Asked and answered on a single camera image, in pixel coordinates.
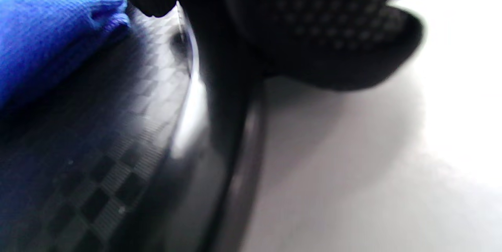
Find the person's right hand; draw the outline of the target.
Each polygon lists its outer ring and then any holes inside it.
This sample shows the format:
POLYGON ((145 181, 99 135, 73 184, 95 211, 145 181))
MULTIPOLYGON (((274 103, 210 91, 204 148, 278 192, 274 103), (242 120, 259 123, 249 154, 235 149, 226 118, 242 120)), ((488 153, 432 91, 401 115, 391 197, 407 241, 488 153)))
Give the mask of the person's right hand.
MULTIPOLYGON (((161 17, 181 0, 130 0, 161 17)), ((240 36, 271 69, 331 90, 393 75, 419 47, 421 20, 389 0, 222 0, 240 36)))

